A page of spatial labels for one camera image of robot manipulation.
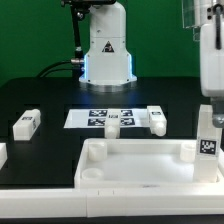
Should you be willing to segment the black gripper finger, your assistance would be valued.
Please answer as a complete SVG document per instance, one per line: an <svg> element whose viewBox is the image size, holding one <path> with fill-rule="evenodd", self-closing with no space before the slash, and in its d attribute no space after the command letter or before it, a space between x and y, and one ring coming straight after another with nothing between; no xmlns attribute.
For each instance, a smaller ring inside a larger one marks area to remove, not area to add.
<svg viewBox="0 0 224 224"><path fill-rule="evenodd" d="M212 122L216 128L224 128L224 98L214 97L211 99Z"/></svg>

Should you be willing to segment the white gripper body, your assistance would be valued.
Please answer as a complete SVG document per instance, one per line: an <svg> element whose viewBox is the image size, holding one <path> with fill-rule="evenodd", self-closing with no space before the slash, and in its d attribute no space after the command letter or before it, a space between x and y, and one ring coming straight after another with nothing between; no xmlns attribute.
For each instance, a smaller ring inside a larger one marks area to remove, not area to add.
<svg viewBox="0 0 224 224"><path fill-rule="evenodd" d="M224 97L224 23L221 25L222 48L216 48L215 25L205 24L200 32L200 80L206 97Z"/></svg>

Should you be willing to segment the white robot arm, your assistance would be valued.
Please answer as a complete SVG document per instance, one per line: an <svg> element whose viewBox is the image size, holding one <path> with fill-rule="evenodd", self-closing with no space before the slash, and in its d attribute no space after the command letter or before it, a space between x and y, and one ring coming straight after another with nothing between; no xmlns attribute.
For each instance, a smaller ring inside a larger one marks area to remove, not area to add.
<svg viewBox="0 0 224 224"><path fill-rule="evenodd" d="M116 0L91 0L90 49L84 56L84 85L104 90L137 80L126 49L126 11ZM182 0L185 27L199 30L202 94L211 99L212 121L224 128L224 0Z"/></svg>

